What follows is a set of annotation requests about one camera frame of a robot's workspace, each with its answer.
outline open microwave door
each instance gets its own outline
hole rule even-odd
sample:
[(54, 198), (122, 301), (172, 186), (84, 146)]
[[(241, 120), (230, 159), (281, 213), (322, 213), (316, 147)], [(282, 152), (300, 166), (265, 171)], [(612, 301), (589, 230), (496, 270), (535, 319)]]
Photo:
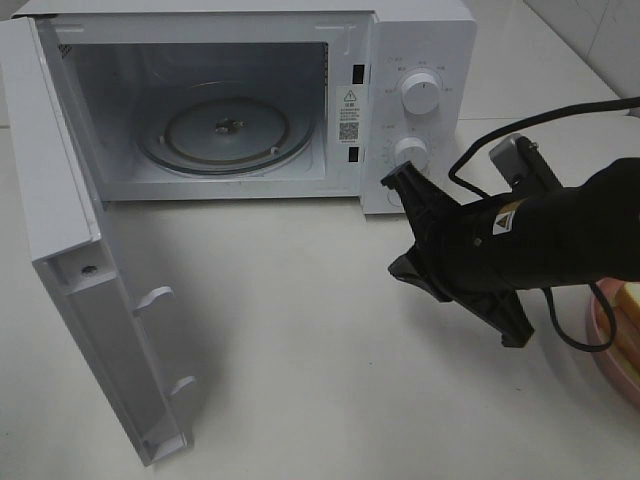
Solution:
[(33, 265), (145, 465), (187, 444), (169, 384), (144, 324), (172, 312), (159, 287), (133, 298), (102, 202), (86, 169), (91, 152), (73, 105), (52, 82), (60, 55), (45, 55), (31, 18), (0, 24), (0, 61)]

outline warning label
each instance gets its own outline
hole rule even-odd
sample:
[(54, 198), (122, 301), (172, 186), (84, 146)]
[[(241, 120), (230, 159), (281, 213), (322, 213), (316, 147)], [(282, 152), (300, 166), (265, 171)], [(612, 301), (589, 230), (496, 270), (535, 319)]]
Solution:
[(493, 221), (493, 235), (508, 233), (513, 228), (513, 217), (516, 216), (516, 210), (524, 200), (509, 203), (502, 207), (495, 220)]
[(338, 143), (362, 143), (362, 124), (367, 103), (367, 87), (349, 85), (336, 88), (336, 124)]

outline white tile wall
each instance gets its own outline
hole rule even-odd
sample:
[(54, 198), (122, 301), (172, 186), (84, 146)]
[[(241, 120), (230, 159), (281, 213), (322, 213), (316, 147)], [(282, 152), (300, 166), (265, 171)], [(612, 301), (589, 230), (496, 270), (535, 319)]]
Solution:
[(640, 1), (610, 0), (587, 61), (618, 94), (640, 95)]
[(615, 94), (523, 0), (465, 0), (478, 22), (461, 119), (523, 118)]
[(525, 1), (618, 95), (640, 95), (640, 0)]
[(609, 0), (526, 0), (582, 58), (586, 58)]

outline black cable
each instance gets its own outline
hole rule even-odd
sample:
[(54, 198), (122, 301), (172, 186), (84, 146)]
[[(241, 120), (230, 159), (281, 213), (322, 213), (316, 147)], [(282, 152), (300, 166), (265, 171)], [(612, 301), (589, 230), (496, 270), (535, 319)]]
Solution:
[(583, 113), (596, 113), (596, 112), (610, 112), (615, 110), (626, 110), (630, 108), (640, 107), (640, 97), (623, 98), (620, 100), (610, 100), (606, 102), (592, 102), (592, 103), (579, 103), (576, 105), (570, 105), (568, 107), (558, 108), (545, 113), (534, 115), (533, 117), (518, 120), (517, 122), (505, 125), (498, 128), (493, 132), (489, 132), (483, 137), (473, 142), (473, 144), (467, 149), (466, 152), (453, 164), (449, 170), (449, 179), (463, 188), (479, 195), (482, 198), (489, 198), (490, 195), (482, 189), (472, 185), (471, 183), (463, 180), (458, 176), (458, 172), (464, 167), (471, 157), (473, 157), (478, 150), (484, 147), (487, 143), (497, 140), (500, 137), (508, 135), (509, 133), (522, 130), (524, 128), (533, 127), (534, 125), (540, 125), (541, 123), (551, 122), (564, 117), (570, 117), (573, 115), (580, 115)]
[(598, 303), (602, 305), (605, 313), (607, 314), (607, 318), (609, 320), (609, 340), (605, 343), (601, 343), (600, 345), (589, 345), (586, 343), (578, 342), (571, 338), (567, 333), (562, 330), (562, 327), (558, 323), (558, 316), (556, 314), (556, 307), (553, 302), (553, 293), (551, 292), (551, 288), (543, 288), (542, 291), (544, 293), (544, 297), (547, 300), (547, 306), (549, 307), (549, 315), (551, 317), (551, 324), (553, 328), (556, 330), (556, 333), (560, 336), (560, 338), (568, 345), (572, 346), (575, 349), (581, 350), (583, 352), (595, 353), (595, 352), (603, 352), (608, 349), (611, 345), (613, 345), (613, 341), (616, 338), (616, 333), (618, 332), (618, 323), (616, 321), (616, 315), (611, 308), (611, 304), (607, 300), (607, 297), (602, 293), (600, 287), (595, 283), (589, 283), (589, 287), (593, 292), (593, 295), (598, 300)]

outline white countertop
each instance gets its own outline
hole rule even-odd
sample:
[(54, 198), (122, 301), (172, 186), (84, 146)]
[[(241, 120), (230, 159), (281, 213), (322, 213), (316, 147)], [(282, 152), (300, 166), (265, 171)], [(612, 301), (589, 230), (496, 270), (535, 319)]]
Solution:
[[(502, 3), (487, 2), (496, 22), (516, 21), (507, 12), (523, 7)], [(519, 29), (505, 25), (495, 28)], [(536, 36), (553, 35), (539, 25)], [(588, 69), (567, 64), (540, 79), (569, 92), (571, 65)], [(580, 78), (570, 101), (608, 95), (594, 76)], [(501, 98), (524, 99), (528, 114), (563, 97)], [(460, 122), (460, 149), (520, 115), (502, 105), (498, 120)], [(578, 185), (637, 155), (639, 132), (639, 119), (596, 115), (527, 135), (561, 181)], [(505, 187), (485, 152), (463, 174), (492, 192)], [(640, 413), (589, 355), (556, 337), (542, 295), (522, 295), (537, 330), (530, 344), (502, 348), (462, 308), (387, 274), (412, 242), (400, 216), (366, 219), (356, 200), (147, 203), (109, 215), (139, 287), (169, 284), (183, 307), (176, 344), (189, 348), (207, 398), (195, 446), (141, 466), (29, 264), (9, 132), (0, 129), (3, 480), (637, 477)], [(563, 325), (584, 338), (587, 290), (558, 292)]]

